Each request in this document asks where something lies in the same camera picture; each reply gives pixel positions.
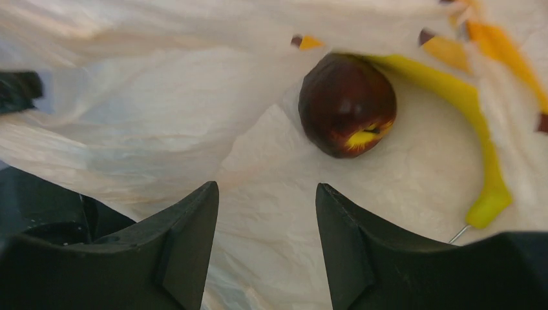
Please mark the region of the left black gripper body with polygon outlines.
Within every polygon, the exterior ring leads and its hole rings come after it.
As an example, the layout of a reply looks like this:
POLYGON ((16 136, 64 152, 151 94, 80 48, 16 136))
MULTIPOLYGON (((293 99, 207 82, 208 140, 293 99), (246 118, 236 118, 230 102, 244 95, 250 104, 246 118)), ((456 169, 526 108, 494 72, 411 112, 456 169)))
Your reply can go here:
POLYGON ((34 109, 42 98, 43 82, 35 71, 1 71, 1 115, 34 109))

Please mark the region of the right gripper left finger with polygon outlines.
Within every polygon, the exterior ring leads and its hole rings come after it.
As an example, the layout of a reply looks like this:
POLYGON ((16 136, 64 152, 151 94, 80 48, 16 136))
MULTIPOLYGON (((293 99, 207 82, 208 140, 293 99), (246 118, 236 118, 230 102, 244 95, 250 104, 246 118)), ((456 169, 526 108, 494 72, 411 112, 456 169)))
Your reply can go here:
POLYGON ((209 181, 94 243, 1 243, 2 309, 199 309, 218 216, 209 181))

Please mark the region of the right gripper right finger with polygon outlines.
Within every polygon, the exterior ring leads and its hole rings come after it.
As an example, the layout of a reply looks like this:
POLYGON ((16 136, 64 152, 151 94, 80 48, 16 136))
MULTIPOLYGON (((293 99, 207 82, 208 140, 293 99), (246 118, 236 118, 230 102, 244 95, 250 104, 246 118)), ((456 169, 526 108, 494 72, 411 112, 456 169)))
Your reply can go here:
POLYGON ((546 309, 547 233, 464 246, 425 238, 327 183, 316 213, 334 309, 546 309))

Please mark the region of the orange plastic bag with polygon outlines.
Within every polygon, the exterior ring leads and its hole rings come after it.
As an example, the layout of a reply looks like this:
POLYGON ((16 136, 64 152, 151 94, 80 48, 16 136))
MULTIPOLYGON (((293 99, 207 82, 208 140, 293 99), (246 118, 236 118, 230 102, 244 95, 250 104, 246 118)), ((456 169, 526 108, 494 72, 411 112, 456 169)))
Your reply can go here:
POLYGON ((547 83, 547 2, 2 1, 1 68, 36 70, 52 112, 1 118, 1 159, 142 220, 206 181, 220 209, 204 309, 330 309, 315 191, 330 183, 406 229, 449 239, 481 190, 474 133, 400 79, 393 131, 355 160, 303 136, 302 78, 331 49, 399 54, 479 88, 514 204, 464 242, 547 228, 547 136, 530 90, 418 46, 457 13, 497 26, 547 83))

